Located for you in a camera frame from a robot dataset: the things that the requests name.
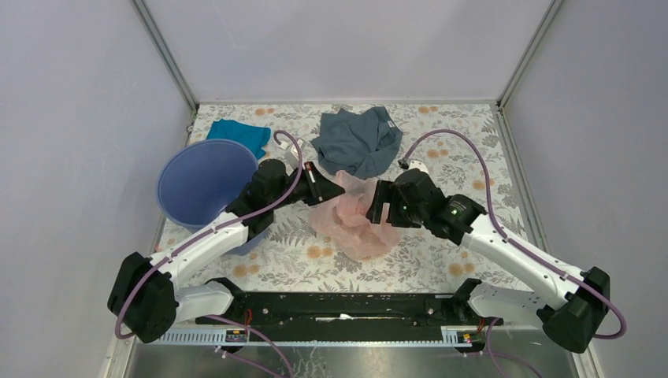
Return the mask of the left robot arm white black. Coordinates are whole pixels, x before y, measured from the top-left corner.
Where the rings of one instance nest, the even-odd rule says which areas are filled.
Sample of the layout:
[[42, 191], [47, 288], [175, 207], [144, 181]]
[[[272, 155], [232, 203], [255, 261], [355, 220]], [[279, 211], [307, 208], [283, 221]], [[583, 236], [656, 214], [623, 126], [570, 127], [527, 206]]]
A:
[[316, 206], [345, 190], [310, 161], [288, 173], [282, 161], [263, 161], [239, 196], [207, 226], [165, 252], [128, 255], [117, 274], [107, 307], [117, 318], [116, 336], [151, 343], [174, 324], [217, 315], [227, 324], [244, 313], [242, 299], [220, 280], [201, 286], [186, 282], [210, 262], [232, 250], [254, 245], [274, 221], [274, 210], [302, 202]]

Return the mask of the pink plastic trash bag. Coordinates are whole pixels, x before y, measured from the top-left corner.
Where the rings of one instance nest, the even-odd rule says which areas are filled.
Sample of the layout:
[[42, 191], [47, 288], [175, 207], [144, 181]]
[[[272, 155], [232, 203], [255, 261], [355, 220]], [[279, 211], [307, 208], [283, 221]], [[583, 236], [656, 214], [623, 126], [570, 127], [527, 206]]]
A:
[[399, 245], [401, 235], [386, 221], [373, 224], [366, 218], [377, 182], [360, 180], [343, 170], [335, 182], [345, 193], [316, 206], [310, 213], [312, 229], [329, 237], [350, 259], [370, 260], [385, 255]]

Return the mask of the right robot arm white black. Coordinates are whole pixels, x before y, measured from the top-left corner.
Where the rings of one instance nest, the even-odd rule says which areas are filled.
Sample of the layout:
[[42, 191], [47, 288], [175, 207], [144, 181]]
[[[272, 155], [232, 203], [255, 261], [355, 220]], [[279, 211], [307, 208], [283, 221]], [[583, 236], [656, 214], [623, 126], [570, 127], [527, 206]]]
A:
[[451, 304], [459, 323], [486, 317], [529, 325], [565, 350], [582, 354], [610, 311], [605, 271], [596, 266], [583, 270], [518, 242], [481, 204], [461, 194], [446, 196], [419, 169], [405, 171], [396, 181], [378, 181], [366, 216], [374, 224], [426, 228], [490, 259], [528, 286], [522, 291], [467, 280], [458, 289], [462, 297]]

